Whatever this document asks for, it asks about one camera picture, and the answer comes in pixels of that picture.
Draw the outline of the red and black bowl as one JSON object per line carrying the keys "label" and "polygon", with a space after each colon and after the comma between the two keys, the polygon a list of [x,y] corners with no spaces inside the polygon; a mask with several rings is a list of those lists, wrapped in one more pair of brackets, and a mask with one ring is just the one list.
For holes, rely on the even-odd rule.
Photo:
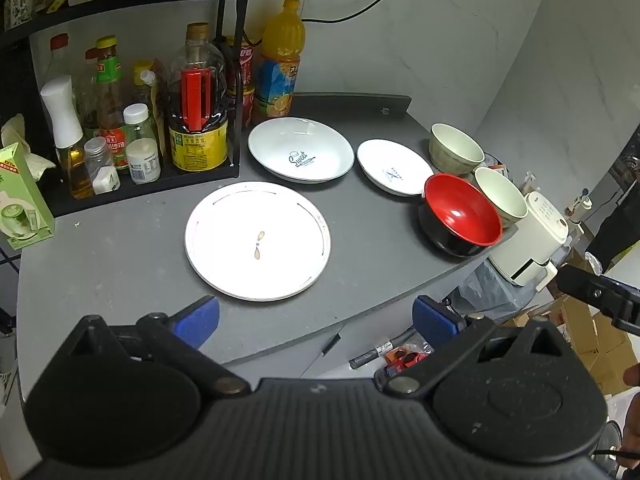
{"label": "red and black bowl", "polygon": [[473,257],[498,244],[496,208],[474,185],[452,174],[433,174],[424,184],[418,220],[426,237],[446,254]]}

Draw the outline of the large white plate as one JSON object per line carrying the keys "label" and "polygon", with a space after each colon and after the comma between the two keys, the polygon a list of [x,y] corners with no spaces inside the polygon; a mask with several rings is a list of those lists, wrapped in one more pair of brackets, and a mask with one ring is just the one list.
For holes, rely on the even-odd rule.
{"label": "large white plate", "polygon": [[309,288],[331,253],[320,211],[303,195],[270,182],[233,183],[192,210],[186,258],[213,289],[244,301],[271,302]]}

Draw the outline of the cream speckled bowl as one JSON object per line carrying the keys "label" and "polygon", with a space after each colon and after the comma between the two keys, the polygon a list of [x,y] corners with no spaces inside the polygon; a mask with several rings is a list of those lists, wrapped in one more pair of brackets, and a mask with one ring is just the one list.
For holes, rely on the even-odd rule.
{"label": "cream speckled bowl", "polygon": [[478,167],[474,170],[474,180],[480,192],[494,205],[505,229],[527,216],[528,208],[524,196],[500,172]]}
{"label": "cream speckled bowl", "polygon": [[440,172],[462,176],[484,162],[483,149],[458,128],[438,122],[431,126],[431,134],[428,152]]}

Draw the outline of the white Bakery small plate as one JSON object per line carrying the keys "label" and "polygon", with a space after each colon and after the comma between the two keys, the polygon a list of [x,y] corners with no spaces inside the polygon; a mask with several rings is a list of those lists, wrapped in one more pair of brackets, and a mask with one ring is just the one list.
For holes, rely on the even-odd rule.
{"label": "white Bakery small plate", "polygon": [[422,156],[389,140],[362,142],[357,148],[357,159],[373,184],[400,197],[423,195],[426,180],[434,174]]}

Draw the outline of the white Sweet bakery deep plate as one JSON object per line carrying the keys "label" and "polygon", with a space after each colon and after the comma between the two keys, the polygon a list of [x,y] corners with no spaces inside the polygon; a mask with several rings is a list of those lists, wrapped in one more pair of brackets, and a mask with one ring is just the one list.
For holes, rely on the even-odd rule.
{"label": "white Sweet bakery deep plate", "polygon": [[250,132],[247,147],[265,170],[301,184],[341,178],[355,162],[354,150],[341,133],[306,118],[268,119]]}

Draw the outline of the cardboard box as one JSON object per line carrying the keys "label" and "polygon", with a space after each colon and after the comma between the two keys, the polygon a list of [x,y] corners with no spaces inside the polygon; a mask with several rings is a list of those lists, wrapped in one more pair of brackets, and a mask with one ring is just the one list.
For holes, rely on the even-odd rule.
{"label": "cardboard box", "polygon": [[626,384],[624,375],[628,368],[639,363],[634,348],[639,335],[619,330],[598,309],[560,293],[550,307],[551,323],[570,344],[603,394],[616,396],[629,390],[631,385]]}

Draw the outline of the white rice cooker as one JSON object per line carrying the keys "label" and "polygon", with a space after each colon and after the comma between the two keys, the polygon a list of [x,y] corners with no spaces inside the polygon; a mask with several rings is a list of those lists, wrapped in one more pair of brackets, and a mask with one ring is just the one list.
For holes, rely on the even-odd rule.
{"label": "white rice cooker", "polygon": [[525,203],[527,216],[515,225],[516,233],[489,254],[489,261],[511,284],[534,283],[540,292],[558,273],[551,257],[566,242],[568,225],[541,193],[528,193]]}

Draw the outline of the clear spice shaker jar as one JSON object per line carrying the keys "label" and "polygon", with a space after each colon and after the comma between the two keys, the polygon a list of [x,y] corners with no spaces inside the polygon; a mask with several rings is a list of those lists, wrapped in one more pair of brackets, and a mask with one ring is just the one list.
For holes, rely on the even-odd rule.
{"label": "clear spice shaker jar", "polygon": [[120,180],[110,148],[103,136],[96,136],[84,145],[85,164],[96,195],[119,189]]}

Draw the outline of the small white cap jar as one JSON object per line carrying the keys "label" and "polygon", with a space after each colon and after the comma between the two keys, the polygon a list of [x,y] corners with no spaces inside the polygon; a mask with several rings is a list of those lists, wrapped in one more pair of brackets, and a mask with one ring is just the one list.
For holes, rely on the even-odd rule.
{"label": "small white cap jar", "polygon": [[160,177],[160,149],[149,107],[134,103],[124,109],[128,141],[126,159],[135,184],[155,182]]}

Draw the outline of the green tissue box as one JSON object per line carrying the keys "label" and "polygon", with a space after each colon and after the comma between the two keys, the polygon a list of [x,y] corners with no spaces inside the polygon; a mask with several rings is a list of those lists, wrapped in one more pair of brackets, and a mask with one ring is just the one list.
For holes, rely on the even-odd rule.
{"label": "green tissue box", "polygon": [[2,148],[0,156],[1,233],[14,250],[54,235],[55,218],[44,201],[18,143]]}

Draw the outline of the large cooking oil bottle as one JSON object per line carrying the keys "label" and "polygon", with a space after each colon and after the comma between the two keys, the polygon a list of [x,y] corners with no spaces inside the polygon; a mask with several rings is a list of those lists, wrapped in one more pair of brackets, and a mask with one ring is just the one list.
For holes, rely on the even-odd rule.
{"label": "large cooking oil bottle", "polygon": [[210,42],[209,24],[186,26],[186,39],[170,63],[168,133],[174,165],[204,172],[228,158],[226,63]]}

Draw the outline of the green label sauce bottle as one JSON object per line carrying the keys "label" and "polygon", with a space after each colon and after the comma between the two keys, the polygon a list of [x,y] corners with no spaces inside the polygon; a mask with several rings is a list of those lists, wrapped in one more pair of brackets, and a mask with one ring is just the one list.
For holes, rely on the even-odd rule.
{"label": "green label sauce bottle", "polygon": [[118,171],[128,168],[126,159],[127,136],[122,104],[122,66],[117,53],[115,35],[103,36],[96,40],[96,95],[98,104],[98,125],[100,135],[105,139],[114,165]]}

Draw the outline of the white cap oil sprayer bottle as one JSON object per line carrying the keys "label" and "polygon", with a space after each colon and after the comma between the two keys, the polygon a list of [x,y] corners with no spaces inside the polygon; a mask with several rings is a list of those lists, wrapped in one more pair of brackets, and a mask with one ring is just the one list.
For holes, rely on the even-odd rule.
{"label": "white cap oil sprayer bottle", "polygon": [[94,195],[85,163],[84,132],[74,107],[72,77],[49,80],[40,90],[52,126],[52,134],[63,178],[74,200]]}

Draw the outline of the red soda can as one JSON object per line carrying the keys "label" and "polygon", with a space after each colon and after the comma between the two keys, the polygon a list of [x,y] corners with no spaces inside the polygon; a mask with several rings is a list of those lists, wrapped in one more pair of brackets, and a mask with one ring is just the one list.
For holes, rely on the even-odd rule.
{"label": "red soda can", "polygon": [[[254,47],[252,47],[245,39],[242,39],[240,50],[240,70],[243,85],[242,121],[244,129],[250,126],[254,107],[255,87],[253,77],[253,61]],[[230,101],[233,101],[236,95],[236,83],[233,70],[230,70],[229,72],[227,86],[228,99]]]}

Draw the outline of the orange juice bottle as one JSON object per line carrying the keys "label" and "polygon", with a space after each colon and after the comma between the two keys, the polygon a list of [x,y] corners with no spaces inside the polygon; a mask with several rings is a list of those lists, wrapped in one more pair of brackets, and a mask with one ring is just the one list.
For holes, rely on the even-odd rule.
{"label": "orange juice bottle", "polygon": [[305,47],[306,29],[300,1],[284,0],[280,13],[267,21],[256,75],[254,119],[288,116]]}

